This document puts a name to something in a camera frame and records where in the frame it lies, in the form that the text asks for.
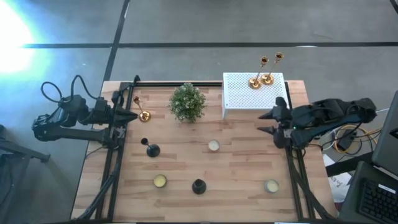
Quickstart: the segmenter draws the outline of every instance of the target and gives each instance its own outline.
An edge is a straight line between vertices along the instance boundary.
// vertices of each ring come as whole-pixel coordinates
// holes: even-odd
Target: wooden table
[[[308,104],[304,82],[288,81],[294,107]],[[104,82],[102,95],[110,101],[120,82]],[[114,213],[115,222],[271,222],[297,220],[290,175],[284,149],[278,149],[272,136],[256,128],[276,125],[258,120],[265,111],[236,112],[221,118],[221,88],[200,88],[206,96],[204,117],[195,124],[180,123],[167,107],[174,87],[135,87],[133,95],[142,108],[152,113],[148,123],[138,119],[129,123]],[[139,112],[137,105],[132,110]],[[160,155],[150,158],[140,144],[147,138],[160,146]],[[207,148],[216,139],[217,153]],[[100,147],[91,142],[88,152]],[[78,217],[98,193],[106,150],[98,151],[84,163],[72,212]],[[317,147],[307,148],[305,166],[310,188],[328,212],[336,216],[335,206]],[[166,187],[157,189],[153,178],[164,174]],[[194,180],[203,179],[207,191],[195,195]],[[280,190],[264,190],[264,181],[275,179]],[[300,193],[306,214],[303,193]],[[106,197],[103,215],[108,211]]]

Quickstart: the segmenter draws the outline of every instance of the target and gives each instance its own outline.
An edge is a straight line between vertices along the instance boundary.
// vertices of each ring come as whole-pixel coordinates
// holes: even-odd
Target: concrete floor
[[[17,18],[15,26],[21,30],[6,27],[0,46],[8,49],[9,41],[19,36],[26,37],[23,43],[112,43],[122,4],[123,0],[0,2],[0,10],[7,6],[15,13],[2,21],[9,24]],[[0,22],[0,28],[7,24]],[[146,0],[130,3],[121,42],[381,42],[396,41],[396,24],[398,14],[387,0]],[[220,80],[223,72],[255,72],[259,57],[272,58],[275,52],[285,55],[277,70],[287,80],[304,80],[310,101],[370,97],[382,109],[389,107],[397,90],[396,47],[119,49],[111,80],[132,80],[134,75],[142,80]],[[68,95],[72,78],[80,74],[97,95],[109,53],[110,49],[0,52],[0,94],[5,96],[0,124],[9,139],[51,154],[48,164],[31,161],[9,223],[69,219],[87,142],[40,142],[30,126],[38,115],[57,107],[41,95],[42,82],[55,82]],[[85,96],[80,84],[76,92]],[[365,127],[380,127],[385,115]]]

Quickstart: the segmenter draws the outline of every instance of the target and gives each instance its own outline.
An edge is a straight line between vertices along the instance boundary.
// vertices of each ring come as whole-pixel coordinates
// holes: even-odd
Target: brass candlestick
[[[139,104],[140,100],[138,96],[135,96],[132,100],[138,105],[139,109],[141,110],[141,113],[139,114],[139,120],[142,122],[148,122],[150,120],[150,112],[142,110],[141,105]]]
[[[284,57],[284,55],[283,55],[282,53],[280,53],[280,52],[276,53],[276,55],[275,55],[275,62],[274,62],[274,64],[272,65],[272,68],[271,68],[271,70],[269,71],[269,74],[268,74],[268,75],[267,75],[267,74],[263,74],[263,75],[261,76],[261,82],[262,82],[262,84],[264,84],[264,85],[271,85],[271,84],[274,83],[274,77],[271,75],[271,72],[272,72],[272,70],[274,69],[275,65],[276,65],[280,60],[282,60],[283,57]]]
[[[249,79],[250,88],[257,90],[258,88],[261,87],[261,82],[259,80],[259,75],[260,75],[261,69],[267,64],[267,62],[268,62],[268,58],[267,57],[265,57],[265,56],[261,57],[261,59],[260,59],[260,63],[261,64],[260,64],[259,73],[257,73],[257,76],[255,78]]]

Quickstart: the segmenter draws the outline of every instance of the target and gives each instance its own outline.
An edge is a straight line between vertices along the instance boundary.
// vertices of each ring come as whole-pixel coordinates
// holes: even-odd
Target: green plant
[[[179,121],[187,120],[194,123],[197,118],[205,115],[202,109],[205,108],[205,95],[200,93],[199,88],[193,87],[191,83],[176,88],[170,97],[170,110]]]

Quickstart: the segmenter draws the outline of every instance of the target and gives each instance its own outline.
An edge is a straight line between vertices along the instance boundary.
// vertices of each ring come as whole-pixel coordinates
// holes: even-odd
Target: white perforated box
[[[223,74],[223,119],[228,110],[270,110],[275,106],[278,96],[288,102],[282,73],[272,73],[272,85],[261,85],[259,89],[253,90],[249,86],[249,79],[256,75],[257,73]]]

